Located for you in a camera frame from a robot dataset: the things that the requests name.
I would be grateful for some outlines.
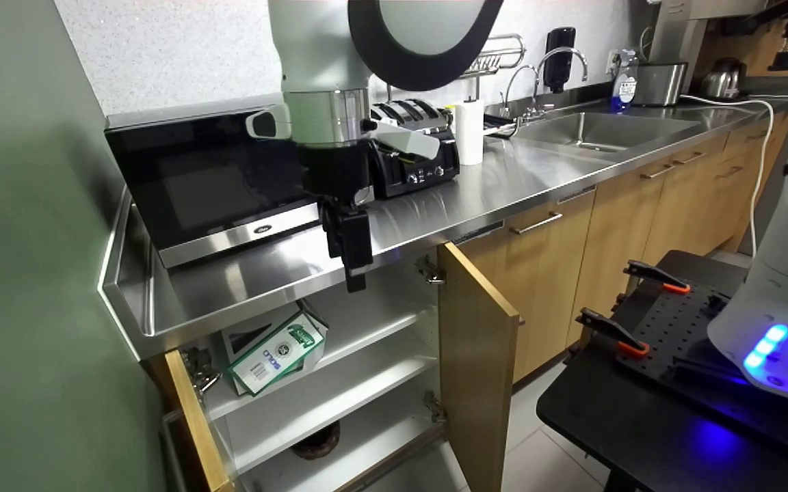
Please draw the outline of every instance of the bottle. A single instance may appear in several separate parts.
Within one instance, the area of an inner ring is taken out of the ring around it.
[[[613,98],[610,107],[613,111],[625,111],[639,94],[639,54],[635,50],[622,50],[616,54],[616,69],[613,69]]]

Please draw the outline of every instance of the metal pot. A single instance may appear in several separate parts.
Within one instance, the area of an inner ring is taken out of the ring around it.
[[[721,57],[713,74],[703,76],[703,95],[709,98],[740,98],[747,65],[733,57]]]

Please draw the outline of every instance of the green wall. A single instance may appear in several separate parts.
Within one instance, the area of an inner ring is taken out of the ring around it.
[[[164,490],[159,398],[97,292],[114,177],[55,0],[0,0],[0,490]]]

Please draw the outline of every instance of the stainless steel countertop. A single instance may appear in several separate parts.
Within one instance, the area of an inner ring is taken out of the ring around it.
[[[490,136],[486,163],[464,166],[454,184],[369,207],[375,269],[421,258],[438,243],[461,241],[518,211],[635,171],[681,144],[713,139],[761,118],[759,111],[709,107],[633,110],[633,114],[696,120],[698,126],[627,152],[595,158],[532,139]],[[142,357],[343,284],[343,266],[326,253],[320,226],[176,271],[157,263],[135,221],[127,226],[120,218],[119,230],[105,296]]]

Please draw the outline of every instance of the faucet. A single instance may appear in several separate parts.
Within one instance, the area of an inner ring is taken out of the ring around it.
[[[569,54],[576,54],[579,61],[580,61],[580,65],[584,65],[584,83],[588,83],[588,62],[586,62],[586,57],[584,57],[584,53],[580,50],[576,50],[576,46],[558,46],[558,50],[550,50],[550,53],[544,53],[542,57],[540,57],[540,62],[536,65],[521,65],[513,76],[509,76],[509,85],[508,85],[508,94],[505,94],[505,105],[508,105],[508,110],[509,110],[509,114],[513,114],[513,100],[509,100],[509,89],[513,89],[513,83],[523,74],[523,72],[535,72],[535,89],[532,89],[532,107],[525,110],[525,114],[521,118],[521,120],[529,120],[529,118],[535,118],[540,110],[540,69],[554,57],[554,54],[565,54],[565,53],[569,53]]]
[[[542,54],[540,62],[536,62],[536,72],[535,72],[535,94],[532,94],[532,105],[535,105],[535,107],[536,107],[536,98],[540,98],[540,69],[542,69],[550,57],[565,54],[565,53],[569,53],[569,54],[576,54],[576,57],[580,61],[580,65],[584,65],[584,83],[588,83],[588,62],[586,62],[584,53],[576,50],[576,46],[557,46],[557,50],[550,50],[549,54]]]

